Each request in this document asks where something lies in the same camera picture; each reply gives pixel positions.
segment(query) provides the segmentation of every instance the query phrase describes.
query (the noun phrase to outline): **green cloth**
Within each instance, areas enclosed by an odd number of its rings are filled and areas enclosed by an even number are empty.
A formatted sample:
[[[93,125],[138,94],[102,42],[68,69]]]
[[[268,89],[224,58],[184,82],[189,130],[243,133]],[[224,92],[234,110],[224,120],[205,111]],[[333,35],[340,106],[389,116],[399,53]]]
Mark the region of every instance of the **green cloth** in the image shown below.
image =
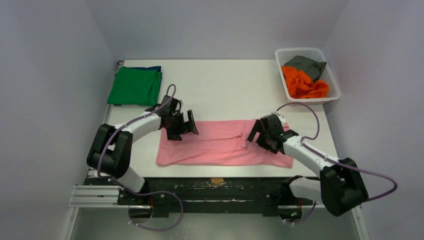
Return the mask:
[[[158,103],[162,73],[121,67],[115,74],[108,104],[153,106]]]
[[[324,69],[326,69],[327,62],[317,62],[304,56],[295,56],[290,61],[284,64],[284,67],[295,67],[298,71],[304,71],[310,79],[315,83],[320,79]]]

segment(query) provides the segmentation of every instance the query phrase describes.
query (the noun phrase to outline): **folded green towel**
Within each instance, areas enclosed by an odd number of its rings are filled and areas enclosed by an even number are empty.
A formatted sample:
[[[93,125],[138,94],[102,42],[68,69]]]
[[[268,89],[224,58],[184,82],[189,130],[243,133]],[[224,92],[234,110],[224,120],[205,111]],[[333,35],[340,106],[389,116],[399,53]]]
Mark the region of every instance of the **folded green towel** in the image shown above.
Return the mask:
[[[115,74],[108,104],[153,106],[158,103],[162,73],[121,67]]]

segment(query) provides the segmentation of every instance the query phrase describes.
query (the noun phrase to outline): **gray cloth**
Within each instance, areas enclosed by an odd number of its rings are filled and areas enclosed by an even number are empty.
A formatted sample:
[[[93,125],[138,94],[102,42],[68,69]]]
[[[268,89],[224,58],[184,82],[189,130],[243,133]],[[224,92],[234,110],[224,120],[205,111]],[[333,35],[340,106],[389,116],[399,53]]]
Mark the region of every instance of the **gray cloth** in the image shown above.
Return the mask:
[[[295,56],[284,64],[284,67],[295,67],[298,71],[304,71],[315,83],[323,74],[327,63],[317,62],[304,56]]]

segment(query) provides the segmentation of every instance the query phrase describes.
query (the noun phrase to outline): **orange cloth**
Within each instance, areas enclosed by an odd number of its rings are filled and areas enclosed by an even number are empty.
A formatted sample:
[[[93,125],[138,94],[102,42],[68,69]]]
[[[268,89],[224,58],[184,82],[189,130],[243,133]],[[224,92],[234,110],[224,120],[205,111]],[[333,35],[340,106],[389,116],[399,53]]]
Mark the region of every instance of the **orange cloth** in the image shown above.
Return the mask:
[[[327,97],[330,87],[325,81],[319,79],[314,83],[304,71],[298,71],[293,66],[282,66],[281,69],[288,94],[292,98],[317,99]]]

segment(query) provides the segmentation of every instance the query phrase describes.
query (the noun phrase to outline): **metal frame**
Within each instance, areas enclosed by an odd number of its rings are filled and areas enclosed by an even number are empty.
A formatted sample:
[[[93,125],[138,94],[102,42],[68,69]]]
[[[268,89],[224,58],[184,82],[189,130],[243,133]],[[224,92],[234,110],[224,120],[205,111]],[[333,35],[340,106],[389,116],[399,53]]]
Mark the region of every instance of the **metal frame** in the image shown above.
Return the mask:
[[[123,65],[123,60],[118,61],[116,71],[118,71]],[[109,121],[111,111],[112,106],[108,104],[103,118],[103,123],[107,123]],[[90,167],[87,172],[87,178],[95,178],[95,174],[96,170]],[[119,187],[116,185],[76,185],[69,201],[65,225],[60,239],[71,240],[80,208],[150,209],[149,205],[118,205],[119,190]],[[298,206],[296,205],[278,206],[279,209],[295,209],[297,207]],[[317,203],[316,208],[325,207],[323,204]],[[370,236],[364,221],[362,207],[359,205],[351,211],[359,238],[361,240],[369,240]]]

